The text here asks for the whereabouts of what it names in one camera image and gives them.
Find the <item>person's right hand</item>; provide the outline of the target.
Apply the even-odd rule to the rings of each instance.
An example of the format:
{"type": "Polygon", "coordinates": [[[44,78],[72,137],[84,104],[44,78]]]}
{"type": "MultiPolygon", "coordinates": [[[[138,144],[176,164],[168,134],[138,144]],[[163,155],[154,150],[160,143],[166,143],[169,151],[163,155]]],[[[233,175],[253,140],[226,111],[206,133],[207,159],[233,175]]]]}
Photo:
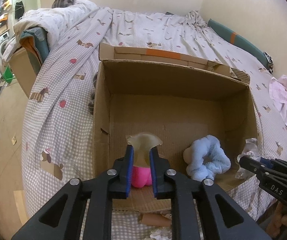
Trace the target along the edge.
{"type": "Polygon", "coordinates": [[[278,202],[265,231],[272,239],[287,239],[287,207],[281,202],[278,202]]]}

